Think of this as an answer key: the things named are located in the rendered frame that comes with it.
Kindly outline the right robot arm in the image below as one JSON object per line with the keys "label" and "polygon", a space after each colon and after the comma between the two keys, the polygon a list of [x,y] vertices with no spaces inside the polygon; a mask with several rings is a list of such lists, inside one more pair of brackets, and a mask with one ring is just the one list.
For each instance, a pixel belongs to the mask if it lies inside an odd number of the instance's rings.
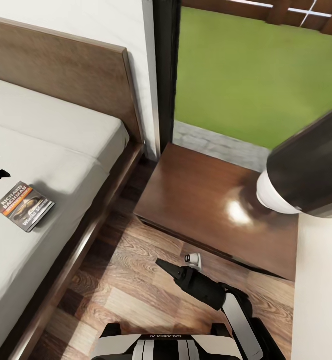
{"label": "right robot arm", "polygon": [[286,360],[286,357],[263,324],[253,317],[253,306],[249,295],[222,282],[215,282],[201,273],[201,255],[197,253],[185,256],[188,266],[177,266],[160,258],[156,264],[174,277],[181,289],[225,313],[243,360]]}

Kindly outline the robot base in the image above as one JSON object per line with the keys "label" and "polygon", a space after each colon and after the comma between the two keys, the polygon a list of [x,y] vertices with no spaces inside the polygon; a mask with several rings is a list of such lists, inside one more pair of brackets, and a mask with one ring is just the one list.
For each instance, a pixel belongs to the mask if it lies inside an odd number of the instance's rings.
{"label": "robot base", "polygon": [[211,335],[121,334],[119,323],[108,323],[102,336],[93,345],[88,360],[132,360],[139,340],[194,340],[200,360],[243,360],[225,323],[213,323]]}

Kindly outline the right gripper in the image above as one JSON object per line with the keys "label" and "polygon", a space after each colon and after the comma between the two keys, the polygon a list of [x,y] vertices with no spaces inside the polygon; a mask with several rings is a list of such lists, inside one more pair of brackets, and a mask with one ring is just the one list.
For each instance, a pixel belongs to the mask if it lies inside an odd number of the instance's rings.
{"label": "right gripper", "polygon": [[209,277],[190,266],[177,266],[160,258],[157,259],[156,264],[173,276],[174,281],[184,292],[203,303],[207,300],[212,286]]}

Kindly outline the hardback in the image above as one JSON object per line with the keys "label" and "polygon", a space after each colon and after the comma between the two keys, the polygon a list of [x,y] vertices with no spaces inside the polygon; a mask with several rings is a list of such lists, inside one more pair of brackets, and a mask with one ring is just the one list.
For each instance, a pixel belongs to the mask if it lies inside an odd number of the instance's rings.
{"label": "hardback", "polygon": [[0,213],[30,233],[54,205],[53,201],[20,181],[0,200]]}

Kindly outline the robot trunk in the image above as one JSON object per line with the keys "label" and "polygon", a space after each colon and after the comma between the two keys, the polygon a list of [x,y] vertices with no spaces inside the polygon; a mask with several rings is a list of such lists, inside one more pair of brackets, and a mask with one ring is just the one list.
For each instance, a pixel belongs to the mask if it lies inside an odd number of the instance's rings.
{"label": "robot trunk", "polygon": [[139,340],[132,360],[200,360],[194,340]]}

